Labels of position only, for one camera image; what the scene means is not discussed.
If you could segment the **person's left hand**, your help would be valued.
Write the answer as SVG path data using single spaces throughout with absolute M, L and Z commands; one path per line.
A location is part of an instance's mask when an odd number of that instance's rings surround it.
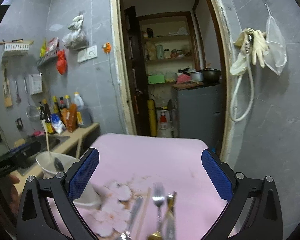
M 0 178 L 0 191 L 14 217 L 17 216 L 19 209 L 19 194 L 15 187 L 19 182 L 20 179 L 12 174 Z

